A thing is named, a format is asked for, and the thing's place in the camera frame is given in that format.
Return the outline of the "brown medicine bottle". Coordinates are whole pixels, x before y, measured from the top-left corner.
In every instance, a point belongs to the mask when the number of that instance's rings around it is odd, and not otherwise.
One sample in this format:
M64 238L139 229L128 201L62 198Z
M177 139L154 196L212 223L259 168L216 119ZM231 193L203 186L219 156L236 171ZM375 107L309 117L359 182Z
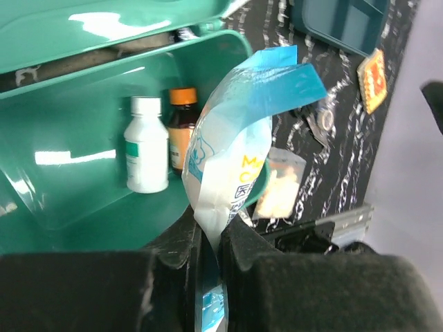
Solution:
M197 90L194 87L169 90L172 116L167 125L169 133L170 164L175 174L183 171L190 138L195 129L200 112Z

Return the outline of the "blue cotton swab bag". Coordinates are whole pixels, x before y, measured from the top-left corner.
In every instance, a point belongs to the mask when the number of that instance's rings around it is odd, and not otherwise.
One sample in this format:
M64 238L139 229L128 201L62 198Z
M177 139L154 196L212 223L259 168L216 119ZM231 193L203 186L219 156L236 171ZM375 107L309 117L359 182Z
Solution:
M268 48L233 68L208 98L186 152L182 180L211 248L270 177L272 118L325 97L314 68L295 46Z

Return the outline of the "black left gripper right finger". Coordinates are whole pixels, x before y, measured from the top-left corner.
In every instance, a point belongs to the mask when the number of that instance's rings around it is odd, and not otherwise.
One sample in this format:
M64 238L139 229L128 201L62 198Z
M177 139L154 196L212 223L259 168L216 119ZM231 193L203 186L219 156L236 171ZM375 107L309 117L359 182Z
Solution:
M284 253L235 219L223 231L229 331L438 331L409 261L377 253Z

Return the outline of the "white plastic bottle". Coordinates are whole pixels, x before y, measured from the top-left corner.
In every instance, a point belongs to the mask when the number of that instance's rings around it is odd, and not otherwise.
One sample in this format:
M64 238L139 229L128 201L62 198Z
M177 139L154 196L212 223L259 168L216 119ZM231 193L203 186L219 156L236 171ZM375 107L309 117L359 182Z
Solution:
M169 135L161 121L161 99L131 98L132 121L124 132L127 187L153 194L168 187Z

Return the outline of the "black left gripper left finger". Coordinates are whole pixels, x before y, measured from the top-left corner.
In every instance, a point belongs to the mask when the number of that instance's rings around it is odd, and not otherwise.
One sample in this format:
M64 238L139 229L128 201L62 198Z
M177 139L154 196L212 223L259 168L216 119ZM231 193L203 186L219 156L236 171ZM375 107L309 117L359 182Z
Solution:
M203 234L191 208L136 251L1 257L2 331L200 331Z

